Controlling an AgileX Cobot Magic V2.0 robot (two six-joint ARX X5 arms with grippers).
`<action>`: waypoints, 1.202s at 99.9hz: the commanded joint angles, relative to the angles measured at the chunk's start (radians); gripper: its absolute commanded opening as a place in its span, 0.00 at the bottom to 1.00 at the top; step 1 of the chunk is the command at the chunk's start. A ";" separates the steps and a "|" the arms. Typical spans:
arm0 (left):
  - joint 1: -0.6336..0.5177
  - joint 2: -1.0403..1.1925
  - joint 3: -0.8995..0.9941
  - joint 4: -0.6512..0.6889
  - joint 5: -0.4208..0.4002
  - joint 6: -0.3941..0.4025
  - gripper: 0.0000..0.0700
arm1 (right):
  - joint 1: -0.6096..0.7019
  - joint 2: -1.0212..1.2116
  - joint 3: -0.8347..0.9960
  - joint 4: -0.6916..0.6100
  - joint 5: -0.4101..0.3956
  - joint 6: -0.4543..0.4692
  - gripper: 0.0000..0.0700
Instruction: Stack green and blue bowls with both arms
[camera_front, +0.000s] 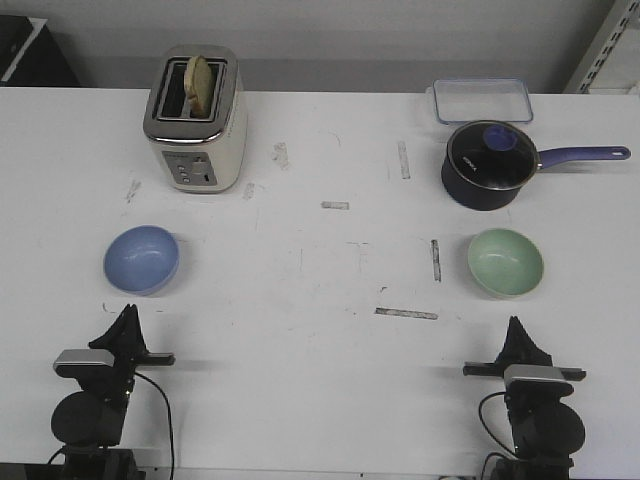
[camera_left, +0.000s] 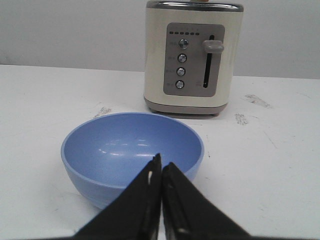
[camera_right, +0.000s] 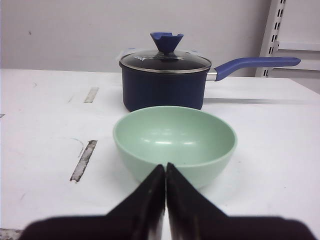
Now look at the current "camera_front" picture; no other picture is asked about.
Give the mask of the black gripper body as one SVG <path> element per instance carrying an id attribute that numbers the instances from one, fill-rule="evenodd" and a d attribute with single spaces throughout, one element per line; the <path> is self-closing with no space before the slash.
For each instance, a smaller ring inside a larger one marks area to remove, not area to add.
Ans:
<path id="1" fill-rule="evenodd" d="M 466 362 L 462 368 L 465 376 L 497 377 L 504 381 L 504 392 L 494 392 L 484 397 L 482 408 L 491 398 L 503 396 L 508 408 L 534 408 L 544 404 L 559 404 L 562 398 L 573 394 L 571 382 L 586 378 L 581 368 Z"/>
<path id="2" fill-rule="evenodd" d="M 176 357 L 172 352 L 153 353 L 146 348 L 145 353 L 112 353 L 115 364 L 112 373 L 92 379 L 77 380 L 80 387 L 104 400 L 120 399 L 133 390 L 134 376 L 138 367 L 172 366 Z"/>

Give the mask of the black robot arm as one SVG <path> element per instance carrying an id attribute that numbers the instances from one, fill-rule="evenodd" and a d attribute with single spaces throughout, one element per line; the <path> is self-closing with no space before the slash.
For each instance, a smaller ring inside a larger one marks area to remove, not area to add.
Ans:
<path id="1" fill-rule="evenodd" d="M 502 350 L 492 362 L 467 362 L 465 376 L 495 377 L 504 389 L 485 396 L 478 404 L 484 419 L 485 403 L 501 396 L 507 410 L 513 445 L 506 446 L 493 432 L 488 435 L 501 448 L 489 453 L 481 479 L 568 479 L 574 466 L 571 455 L 585 443 L 580 416 L 562 399 L 573 394 L 575 382 L 586 378 L 581 368 L 558 367 L 540 349 L 518 317 L 509 319 Z"/>
<path id="2" fill-rule="evenodd" d="M 84 349 L 66 349 L 53 363 L 61 378 L 80 390 L 61 400 L 51 430 L 62 443 L 61 479 L 144 479 L 134 452 L 119 446 L 130 396 L 141 367 L 171 366 L 172 353 L 152 353 L 141 330 L 138 308 L 128 304 L 114 323 Z M 150 381 L 153 387 L 158 384 Z"/>

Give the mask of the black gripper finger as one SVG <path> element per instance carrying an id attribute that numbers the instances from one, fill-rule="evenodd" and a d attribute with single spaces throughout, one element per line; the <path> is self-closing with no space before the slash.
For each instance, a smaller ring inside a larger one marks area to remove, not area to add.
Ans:
<path id="1" fill-rule="evenodd" d="M 137 306 L 127 304 L 107 331 L 90 341 L 88 347 L 111 353 L 145 353 Z"/>
<path id="2" fill-rule="evenodd" d="M 526 332 L 517 316 L 509 318 L 503 348 L 496 357 L 500 368 L 510 365 L 552 366 L 552 356 L 541 350 Z"/>

